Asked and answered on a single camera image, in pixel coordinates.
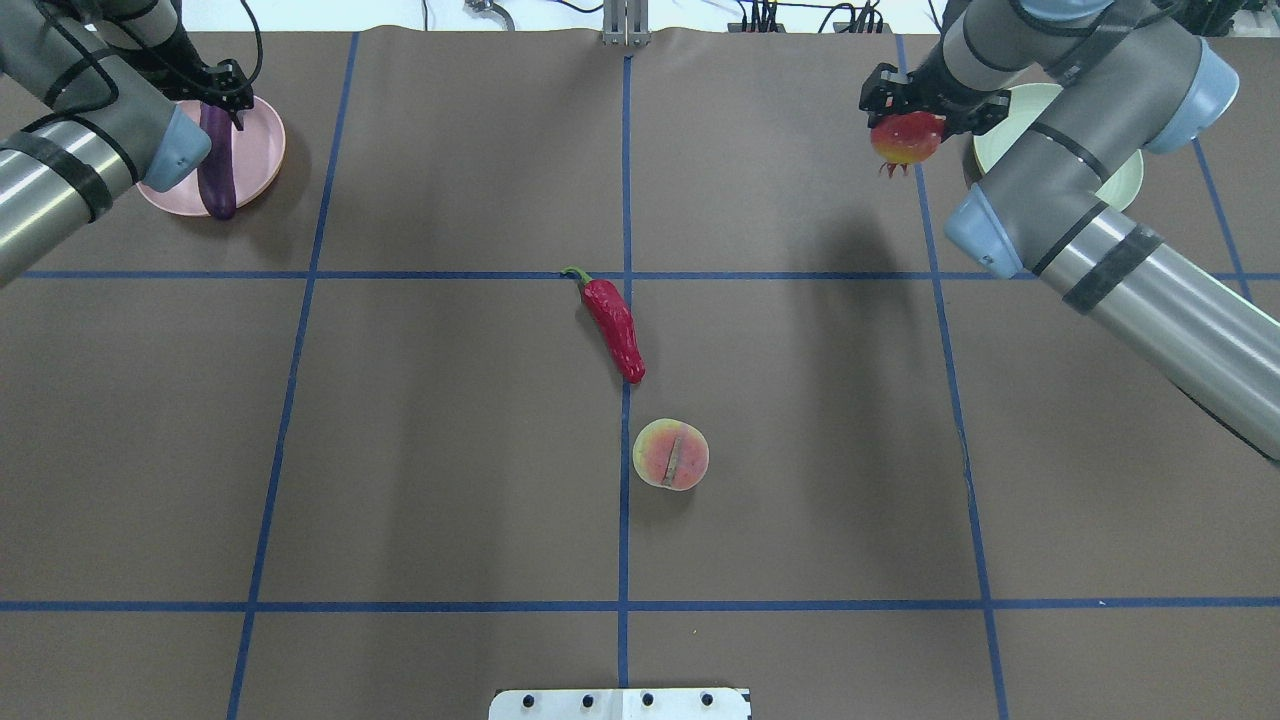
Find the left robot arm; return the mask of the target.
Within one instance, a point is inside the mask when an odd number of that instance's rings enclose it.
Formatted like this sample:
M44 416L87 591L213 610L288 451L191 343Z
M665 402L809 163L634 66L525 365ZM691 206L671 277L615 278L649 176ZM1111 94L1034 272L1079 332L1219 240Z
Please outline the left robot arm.
M46 113L3 141L3 283L137 184L168 191L221 142L189 119L205 102L234 126L255 72L206 63L178 1L5 1L3 74Z

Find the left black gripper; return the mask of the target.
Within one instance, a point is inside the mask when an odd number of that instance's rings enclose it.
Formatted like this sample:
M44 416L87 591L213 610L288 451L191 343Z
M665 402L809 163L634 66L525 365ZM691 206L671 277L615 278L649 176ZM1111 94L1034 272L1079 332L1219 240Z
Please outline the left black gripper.
M154 86L172 101L196 100L224 111L236 131L244 129L243 114L255 105L252 79L236 59L206 63L191 40L168 40L150 49L159 65Z

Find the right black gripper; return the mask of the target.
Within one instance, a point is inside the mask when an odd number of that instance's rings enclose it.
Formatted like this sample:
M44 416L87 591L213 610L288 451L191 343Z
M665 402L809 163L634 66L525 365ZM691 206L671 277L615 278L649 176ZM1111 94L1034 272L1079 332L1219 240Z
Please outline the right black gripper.
M943 137L982 136L1007 119L1012 100L1009 88L979 91L959 83L945 69L920 67L902 72L881 63L863 82L858 109L874 129L890 117L924 111L943 120Z

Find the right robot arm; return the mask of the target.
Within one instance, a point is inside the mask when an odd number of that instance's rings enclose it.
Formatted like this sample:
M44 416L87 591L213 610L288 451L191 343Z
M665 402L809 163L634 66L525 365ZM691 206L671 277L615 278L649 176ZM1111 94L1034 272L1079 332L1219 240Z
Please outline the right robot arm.
M966 1L914 70L879 64L859 108L869 127L910 111L983 135L1009 83L1039 67L1060 91L969 188L946 237L992 275L1029 272L1158 369L1270 462L1279 454L1279 329L1148 225L1100 196L1138 151L1208 129L1236 72L1157 1Z

